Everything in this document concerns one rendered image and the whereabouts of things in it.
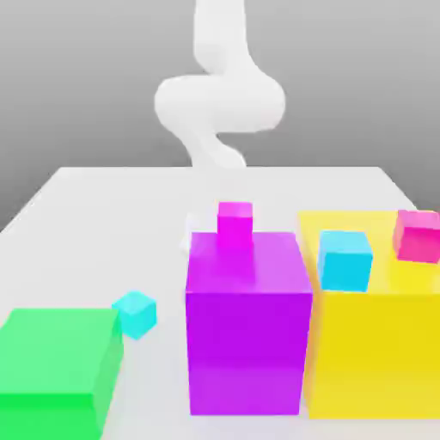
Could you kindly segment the small magenta cube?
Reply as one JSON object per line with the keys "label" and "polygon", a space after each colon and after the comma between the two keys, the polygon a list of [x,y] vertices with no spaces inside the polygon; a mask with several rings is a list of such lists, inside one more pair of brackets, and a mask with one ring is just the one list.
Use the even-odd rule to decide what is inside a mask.
{"label": "small magenta cube", "polygon": [[253,240],[253,204],[221,201],[217,210],[217,239],[226,247],[250,247]]}

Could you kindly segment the small cyan cube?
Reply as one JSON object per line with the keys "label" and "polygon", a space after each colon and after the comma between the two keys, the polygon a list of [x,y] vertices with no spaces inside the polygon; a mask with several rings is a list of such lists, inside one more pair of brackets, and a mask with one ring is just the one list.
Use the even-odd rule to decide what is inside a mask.
{"label": "small cyan cube", "polygon": [[112,304],[119,313],[122,332],[141,339],[157,323],[156,300],[140,291],[129,291]]}

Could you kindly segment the small blue cube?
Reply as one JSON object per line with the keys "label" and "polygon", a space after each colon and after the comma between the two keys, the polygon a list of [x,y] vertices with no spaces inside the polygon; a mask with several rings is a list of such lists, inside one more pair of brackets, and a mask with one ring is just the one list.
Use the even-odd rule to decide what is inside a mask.
{"label": "small blue cube", "polygon": [[323,290],[366,292],[373,251],[363,231],[322,230],[317,272]]}

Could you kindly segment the small pink cube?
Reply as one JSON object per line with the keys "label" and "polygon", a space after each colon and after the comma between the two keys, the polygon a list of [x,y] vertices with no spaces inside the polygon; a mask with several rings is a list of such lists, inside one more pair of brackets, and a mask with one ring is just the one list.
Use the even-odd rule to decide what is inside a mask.
{"label": "small pink cube", "polygon": [[440,260],[440,213],[398,210],[393,248],[398,260],[437,264]]}

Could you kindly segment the large purple box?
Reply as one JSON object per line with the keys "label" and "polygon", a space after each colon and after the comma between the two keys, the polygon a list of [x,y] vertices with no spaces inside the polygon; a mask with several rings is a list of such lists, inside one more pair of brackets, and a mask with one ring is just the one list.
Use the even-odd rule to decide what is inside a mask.
{"label": "large purple box", "polygon": [[249,249],[192,236],[186,341],[193,415],[297,415],[313,292],[296,237],[256,232]]}

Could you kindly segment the large yellow box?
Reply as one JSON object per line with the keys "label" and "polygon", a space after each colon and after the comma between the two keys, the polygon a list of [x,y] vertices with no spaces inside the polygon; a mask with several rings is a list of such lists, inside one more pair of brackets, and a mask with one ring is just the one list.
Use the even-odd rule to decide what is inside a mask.
{"label": "large yellow box", "polygon": [[[312,419],[440,419],[440,260],[398,260],[397,211],[301,211],[313,287],[303,395]],[[322,230],[363,231],[373,251],[366,292],[323,290]]]}

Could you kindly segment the large green box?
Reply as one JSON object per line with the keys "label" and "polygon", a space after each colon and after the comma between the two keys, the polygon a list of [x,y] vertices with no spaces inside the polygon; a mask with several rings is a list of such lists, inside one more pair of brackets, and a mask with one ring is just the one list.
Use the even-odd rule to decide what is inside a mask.
{"label": "large green box", "polygon": [[114,309],[14,309],[0,327],[0,440],[101,440],[124,344]]}

